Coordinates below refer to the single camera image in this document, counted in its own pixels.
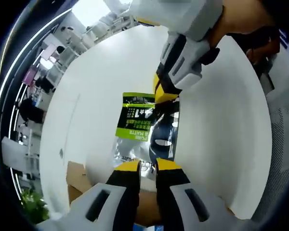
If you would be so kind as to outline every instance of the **green plant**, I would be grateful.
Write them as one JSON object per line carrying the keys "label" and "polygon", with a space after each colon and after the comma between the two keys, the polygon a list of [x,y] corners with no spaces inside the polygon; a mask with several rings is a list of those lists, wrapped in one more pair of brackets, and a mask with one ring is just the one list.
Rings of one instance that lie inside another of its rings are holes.
{"label": "green plant", "polygon": [[21,201],[26,215],[32,223],[38,224],[49,218],[46,204],[37,192],[25,190],[21,195]]}

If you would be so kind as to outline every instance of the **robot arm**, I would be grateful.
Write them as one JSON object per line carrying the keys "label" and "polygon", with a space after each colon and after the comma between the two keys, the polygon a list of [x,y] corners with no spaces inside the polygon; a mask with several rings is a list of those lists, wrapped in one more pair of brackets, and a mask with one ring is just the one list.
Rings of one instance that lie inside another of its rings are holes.
{"label": "robot arm", "polygon": [[169,28],[160,64],[154,76],[156,103],[175,99],[197,83],[201,64],[215,60],[206,36],[223,12],[222,0],[134,0],[130,11],[137,20]]}

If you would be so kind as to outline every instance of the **round white table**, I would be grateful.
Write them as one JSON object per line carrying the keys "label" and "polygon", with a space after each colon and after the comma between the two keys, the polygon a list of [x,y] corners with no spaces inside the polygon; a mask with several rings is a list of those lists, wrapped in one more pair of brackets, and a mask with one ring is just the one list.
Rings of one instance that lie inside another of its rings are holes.
{"label": "round white table", "polygon": [[[42,190],[51,211],[69,210],[68,161],[85,164],[92,183],[108,179],[122,93],[152,93],[166,39],[164,27],[137,26],[68,67],[50,103],[40,146]],[[221,196],[237,217],[250,218],[270,168],[270,117],[245,54],[231,37],[218,47],[218,58],[203,67],[203,79],[180,94],[175,161],[192,183]],[[142,187],[153,190],[154,183],[147,183]]]}

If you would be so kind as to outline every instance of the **person's hand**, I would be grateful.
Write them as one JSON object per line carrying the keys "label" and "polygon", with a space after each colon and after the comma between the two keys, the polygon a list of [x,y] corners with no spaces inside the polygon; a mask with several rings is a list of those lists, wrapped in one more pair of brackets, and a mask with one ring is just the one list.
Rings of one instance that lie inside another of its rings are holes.
{"label": "person's hand", "polygon": [[249,49],[246,56],[252,64],[257,64],[264,56],[260,49]]}
{"label": "person's hand", "polygon": [[211,47],[228,33],[248,34],[274,24],[261,0],[223,0],[223,6],[221,18],[208,36]]}

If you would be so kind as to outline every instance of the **white table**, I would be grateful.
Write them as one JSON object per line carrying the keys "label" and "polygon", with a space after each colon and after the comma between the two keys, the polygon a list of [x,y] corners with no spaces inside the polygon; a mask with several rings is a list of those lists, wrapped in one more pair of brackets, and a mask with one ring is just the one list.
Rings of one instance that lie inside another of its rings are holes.
{"label": "white table", "polygon": [[[166,39],[163,27],[137,26],[99,43],[68,67],[41,139],[41,183],[50,209],[69,210],[68,160],[85,164],[92,182],[108,179],[122,93],[152,93]],[[244,53],[230,37],[219,47],[217,60],[203,67],[203,79],[180,95],[175,161],[192,183],[220,195],[239,218],[250,218],[270,167],[270,117]]]}

